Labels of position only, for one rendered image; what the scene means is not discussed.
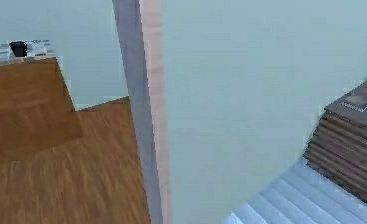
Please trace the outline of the brown slatted wooden cabinet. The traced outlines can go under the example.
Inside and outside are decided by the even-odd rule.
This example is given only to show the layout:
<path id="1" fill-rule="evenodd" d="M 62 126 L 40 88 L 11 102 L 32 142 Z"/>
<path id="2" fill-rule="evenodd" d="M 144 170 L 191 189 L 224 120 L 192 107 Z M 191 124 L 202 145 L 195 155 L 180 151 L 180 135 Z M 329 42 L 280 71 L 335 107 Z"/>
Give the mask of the brown slatted wooden cabinet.
<path id="1" fill-rule="evenodd" d="M 367 97 L 367 80 L 324 108 L 304 157 L 311 168 L 367 204 L 367 110 L 341 105 L 349 95 Z"/>

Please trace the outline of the grey flat object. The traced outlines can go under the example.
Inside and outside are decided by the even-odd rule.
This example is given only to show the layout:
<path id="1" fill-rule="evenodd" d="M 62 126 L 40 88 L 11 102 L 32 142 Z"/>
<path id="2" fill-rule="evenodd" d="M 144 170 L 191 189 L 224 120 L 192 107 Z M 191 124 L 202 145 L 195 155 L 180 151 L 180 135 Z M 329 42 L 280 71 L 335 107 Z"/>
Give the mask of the grey flat object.
<path id="1" fill-rule="evenodd" d="M 367 110 L 367 97 L 360 95 L 349 95 L 341 101 L 341 105 L 355 111 L 364 112 Z"/>

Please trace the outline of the black bin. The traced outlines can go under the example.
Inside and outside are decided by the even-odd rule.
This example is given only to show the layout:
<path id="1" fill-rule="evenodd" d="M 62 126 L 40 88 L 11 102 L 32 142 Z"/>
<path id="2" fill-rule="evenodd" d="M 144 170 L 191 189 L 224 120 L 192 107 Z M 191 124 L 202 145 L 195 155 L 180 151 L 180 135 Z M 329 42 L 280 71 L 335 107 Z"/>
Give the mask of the black bin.
<path id="1" fill-rule="evenodd" d="M 27 43 L 24 41 L 12 41 L 9 43 L 10 49 L 12 50 L 15 57 L 26 57 L 27 56 Z"/>

